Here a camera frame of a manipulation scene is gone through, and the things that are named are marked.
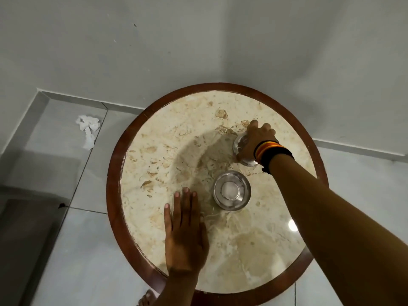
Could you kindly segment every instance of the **bracelet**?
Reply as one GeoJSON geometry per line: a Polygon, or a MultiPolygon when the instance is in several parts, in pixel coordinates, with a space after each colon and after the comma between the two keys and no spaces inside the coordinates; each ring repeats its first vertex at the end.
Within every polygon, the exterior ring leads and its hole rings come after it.
{"type": "Polygon", "coordinates": [[[255,160],[263,166],[262,170],[268,174],[271,174],[269,171],[269,162],[277,154],[286,154],[294,159],[292,153],[287,148],[274,141],[260,142],[254,150],[255,160]]]}

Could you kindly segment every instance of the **round table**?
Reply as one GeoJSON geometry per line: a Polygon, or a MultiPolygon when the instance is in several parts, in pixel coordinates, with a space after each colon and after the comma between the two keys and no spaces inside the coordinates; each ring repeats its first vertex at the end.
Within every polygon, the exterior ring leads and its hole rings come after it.
{"type": "Polygon", "coordinates": [[[165,284],[163,208],[175,191],[197,191],[210,240],[194,305],[259,305],[290,287],[312,260],[272,176],[235,163],[232,143],[252,119],[268,122],[296,161],[328,185],[317,147],[282,105],[254,89],[227,83],[185,87],[143,111],[120,137],[109,164],[108,215],[135,271],[153,289],[165,284]],[[237,170],[252,195],[240,211],[220,209],[214,179],[237,170]]]}

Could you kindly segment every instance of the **foot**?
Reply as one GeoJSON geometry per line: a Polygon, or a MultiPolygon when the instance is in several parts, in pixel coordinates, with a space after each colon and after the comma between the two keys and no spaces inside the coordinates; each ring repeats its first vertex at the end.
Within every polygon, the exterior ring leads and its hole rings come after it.
{"type": "Polygon", "coordinates": [[[139,299],[138,306],[151,306],[156,301],[156,296],[152,290],[147,290],[146,294],[139,299]]]}

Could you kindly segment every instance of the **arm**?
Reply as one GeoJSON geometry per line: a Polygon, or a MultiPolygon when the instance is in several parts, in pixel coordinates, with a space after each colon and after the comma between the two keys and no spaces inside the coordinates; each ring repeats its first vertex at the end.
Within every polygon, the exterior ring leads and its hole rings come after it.
{"type": "MultiPolygon", "coordinates": [[[[253,158],[259,142],[276,140],[275,131],[268,124],[258,128],[255,121],[248,127],[248,139],[248,150],[240,157],[253,158]]],[[[276,155],[269,170],[303,240],[344,305],[406,303],[408,246],[404,242],[291,157],[276,155]]]]}
{"type": "Polygon", "coordinates": [[[154,306],[189,306],[209,250],[196,192],[184,188],[182,198],[179,192],[174,194],[173,217],[170,206],[164,206],[164,226],[169,277],[154,306]]]}

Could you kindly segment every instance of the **tissue paper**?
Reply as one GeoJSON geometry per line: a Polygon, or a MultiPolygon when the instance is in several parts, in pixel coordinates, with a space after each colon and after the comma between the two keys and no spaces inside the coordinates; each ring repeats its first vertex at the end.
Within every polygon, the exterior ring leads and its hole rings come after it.
{"type": "Polygon", "coordinates": [[[95,135],[92,134],[91,130],[95,132],[101,126],[98,118],[81,115],[75,123],[79,124],[79,129],[85,131],[85,144],[84,149],[91,150],[95,145],[95,135]]]}

